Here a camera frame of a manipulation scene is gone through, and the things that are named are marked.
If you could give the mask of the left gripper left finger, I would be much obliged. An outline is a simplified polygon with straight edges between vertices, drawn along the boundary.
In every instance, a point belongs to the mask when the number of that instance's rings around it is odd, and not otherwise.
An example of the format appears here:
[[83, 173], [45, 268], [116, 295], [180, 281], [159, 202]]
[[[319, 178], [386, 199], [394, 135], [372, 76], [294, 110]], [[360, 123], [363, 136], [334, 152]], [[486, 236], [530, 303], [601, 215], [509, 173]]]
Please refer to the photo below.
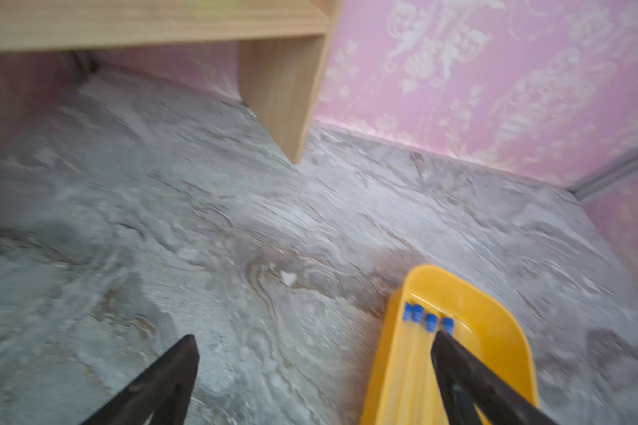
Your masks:
[[195, 336], [184, 336], [84, 423], [183, 424], [199, 362]]

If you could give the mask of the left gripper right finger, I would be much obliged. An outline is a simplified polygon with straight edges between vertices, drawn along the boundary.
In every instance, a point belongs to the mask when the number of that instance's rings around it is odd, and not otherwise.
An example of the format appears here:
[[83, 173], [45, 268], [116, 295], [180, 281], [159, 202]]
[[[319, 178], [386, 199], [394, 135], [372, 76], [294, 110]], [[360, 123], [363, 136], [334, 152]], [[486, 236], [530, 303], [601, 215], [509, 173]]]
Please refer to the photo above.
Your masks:
[[556, 424], [447, 331], [436, 334], [431, 361], [450, 424]]

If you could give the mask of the test tube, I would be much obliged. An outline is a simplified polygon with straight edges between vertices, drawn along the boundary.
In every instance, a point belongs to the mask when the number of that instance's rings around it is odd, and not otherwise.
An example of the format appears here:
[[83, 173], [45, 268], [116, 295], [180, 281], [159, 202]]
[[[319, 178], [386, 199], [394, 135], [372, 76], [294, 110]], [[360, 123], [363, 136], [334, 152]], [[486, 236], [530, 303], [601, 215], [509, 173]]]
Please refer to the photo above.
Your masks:
[[441, 328], [447, 332], [450, 336], [454, 336], [455, 332], [455, 320], [450, 317], [443, 317], [441, 319]]
[[397, 424], [399, 421], [399, 405], [402, 395], [402, 383], [407, 375], [407, 355], [409, 351], [410, 330], [413, 324], [413, 306], [405, 303], [402, 325], [395, 340], [395, 356], [393, 359], [393, 378], [389, 386], [384, 424]]
[[409, 351], [407, 355], [407, 375], [402, 383], [402, 395], [400, 398], [399, 421], [397, 424], [410, 424], [412, 417], [413, 396], [416, 386], [416, 360], [418, 359], [418, 335], [422, 330], [425, 308], [420, 304], [413, 306], [413, 324], [410, 330]]
[[413, 403], [413, 424], [432, 424], [435, 399], [433, 394], [434, 376], [431, 349], [436, 335], [439, 318], [427, 313], [423, 329], [418, 335], [418, 359], [416, 360], [416, 388]]

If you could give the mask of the yellow plastic basin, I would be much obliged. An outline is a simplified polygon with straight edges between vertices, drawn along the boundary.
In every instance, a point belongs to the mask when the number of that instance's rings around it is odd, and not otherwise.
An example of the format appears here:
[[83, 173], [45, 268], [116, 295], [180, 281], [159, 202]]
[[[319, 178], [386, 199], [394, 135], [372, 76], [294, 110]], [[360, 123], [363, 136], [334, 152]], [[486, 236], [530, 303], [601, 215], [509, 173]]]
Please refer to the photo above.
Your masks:
[[[445, 269], [414, 267], [391, 295], [377, 346], [364, 404], [363, 424], [384, 424], [393, 378], [395, 340], [405, 303], [420, 304], [425, 313], [455, 320], [454, 338], [535, 407], [540, 405], [533, 354], [519, 322], [500, 302]], [[447, 421], [434, 375], [432, 424]]]

